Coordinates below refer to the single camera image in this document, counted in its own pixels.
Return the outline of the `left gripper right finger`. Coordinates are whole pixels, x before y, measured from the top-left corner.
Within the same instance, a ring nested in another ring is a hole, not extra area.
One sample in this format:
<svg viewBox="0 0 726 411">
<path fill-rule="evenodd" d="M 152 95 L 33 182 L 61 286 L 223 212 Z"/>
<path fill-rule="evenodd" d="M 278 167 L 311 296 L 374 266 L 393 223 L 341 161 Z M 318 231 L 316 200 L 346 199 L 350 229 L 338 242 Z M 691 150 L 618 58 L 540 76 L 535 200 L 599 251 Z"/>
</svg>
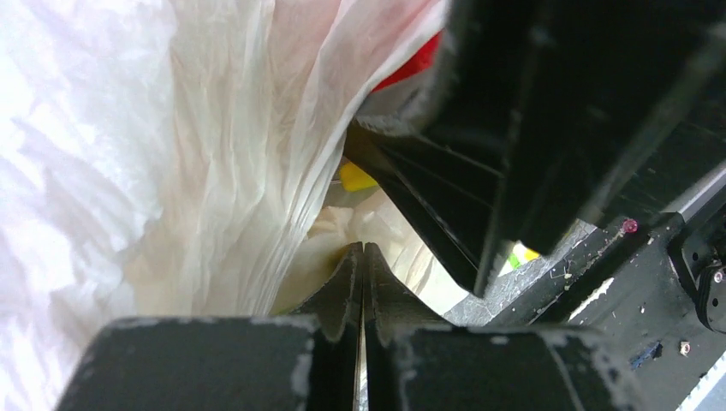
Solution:
<svg viewBox="0 0 726 411">
<path fill-rule="evenodd" d="M 642 410 L 634 375 L 604 336 L 568 326 L 456 326 L 364 247 L 372 410 Z"/>
</svg>

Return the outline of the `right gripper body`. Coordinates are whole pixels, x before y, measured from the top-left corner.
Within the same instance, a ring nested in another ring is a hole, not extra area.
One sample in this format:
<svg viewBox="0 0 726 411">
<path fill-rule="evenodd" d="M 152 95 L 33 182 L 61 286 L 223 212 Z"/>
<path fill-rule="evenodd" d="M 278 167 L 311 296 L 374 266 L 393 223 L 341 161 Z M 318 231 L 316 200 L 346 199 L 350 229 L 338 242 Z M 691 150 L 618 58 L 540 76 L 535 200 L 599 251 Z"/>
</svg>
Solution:
<svg viewBox="0 0 726 411">
<path fill-rule="evenodd" d="M 454 1 L 421 135 L 466 161 L 474 256 L 551 249 L 602 210 L 722 68 L 722 1 Z"/>
</svg>

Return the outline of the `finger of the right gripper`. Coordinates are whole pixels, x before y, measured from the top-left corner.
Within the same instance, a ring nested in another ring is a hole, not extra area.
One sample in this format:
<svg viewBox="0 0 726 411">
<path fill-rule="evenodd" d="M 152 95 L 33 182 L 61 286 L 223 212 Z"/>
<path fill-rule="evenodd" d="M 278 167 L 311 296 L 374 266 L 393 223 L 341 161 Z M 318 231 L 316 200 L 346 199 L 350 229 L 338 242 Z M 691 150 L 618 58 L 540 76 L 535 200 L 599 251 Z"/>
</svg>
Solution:
<svg viewBox="0 0 726 411">
<path fill-rule="evenodd" d="M 416 137 L 389 137 L 356 122 L 344 154 L 384 190 L 453 280 L 483 297 L 502 259 L 486 257 L 499 170 Z"/>
</svg>

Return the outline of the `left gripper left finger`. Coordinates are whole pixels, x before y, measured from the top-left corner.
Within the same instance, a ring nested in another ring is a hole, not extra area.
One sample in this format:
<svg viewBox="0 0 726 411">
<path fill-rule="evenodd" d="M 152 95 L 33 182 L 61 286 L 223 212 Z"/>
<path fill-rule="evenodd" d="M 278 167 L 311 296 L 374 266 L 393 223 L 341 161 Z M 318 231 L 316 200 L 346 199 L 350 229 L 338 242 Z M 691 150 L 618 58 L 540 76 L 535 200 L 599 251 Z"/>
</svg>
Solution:
<svg viewBox="0 0 726 411">
<path fill-rule="evenodd" d="M 363 247 L 290 313 L 135 317 L 82 355 L 61 410 L 355 410 Z"/>
</svg>

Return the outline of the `red fake apple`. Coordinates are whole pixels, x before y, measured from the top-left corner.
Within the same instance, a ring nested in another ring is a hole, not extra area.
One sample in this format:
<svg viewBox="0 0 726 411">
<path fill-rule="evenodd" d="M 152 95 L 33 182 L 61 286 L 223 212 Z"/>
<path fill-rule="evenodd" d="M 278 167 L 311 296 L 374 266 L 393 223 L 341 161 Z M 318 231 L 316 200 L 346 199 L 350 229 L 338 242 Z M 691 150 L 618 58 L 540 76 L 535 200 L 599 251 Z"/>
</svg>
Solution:
<svg viewBox="0 0 726 411">
<path fill-rule="evenodd" d="M 393 86 L 430 68 L 435 58 L 441 34 L 441 32 L 437 33 L 424 43 L 398 70 L 375 86 L 372 92 L 378 92 L 389 86 Z"/>
</svg>

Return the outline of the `white plastic bag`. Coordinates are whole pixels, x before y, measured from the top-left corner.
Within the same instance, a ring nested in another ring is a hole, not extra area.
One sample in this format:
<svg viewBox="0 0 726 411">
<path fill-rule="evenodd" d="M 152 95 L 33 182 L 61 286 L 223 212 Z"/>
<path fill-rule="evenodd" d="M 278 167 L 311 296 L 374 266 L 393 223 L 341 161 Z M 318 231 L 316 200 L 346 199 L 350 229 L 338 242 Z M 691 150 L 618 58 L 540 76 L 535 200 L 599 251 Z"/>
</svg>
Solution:
<svg viewBox="0 0 726 411">
<path fill-rule="evenodd" d="M 4 1 L 1 407 L 137 315 L 265 314 L 444 1 Z"/>
</svg>

